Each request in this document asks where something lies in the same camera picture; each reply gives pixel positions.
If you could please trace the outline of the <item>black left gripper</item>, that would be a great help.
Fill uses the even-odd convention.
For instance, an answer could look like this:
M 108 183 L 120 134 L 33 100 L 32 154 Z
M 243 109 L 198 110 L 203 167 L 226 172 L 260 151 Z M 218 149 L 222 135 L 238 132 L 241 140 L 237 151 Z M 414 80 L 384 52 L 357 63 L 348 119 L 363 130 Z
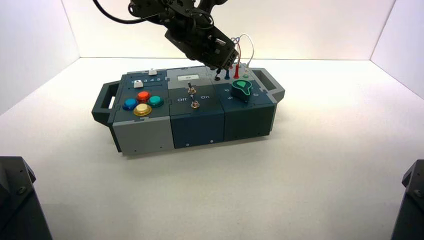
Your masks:
M 212 71 L 227 71 L 239 56 L 236 44 L 217 27 L 201 29 L 200 21 L 173 19 L 165 24 L 165 37 L 190 60 Z

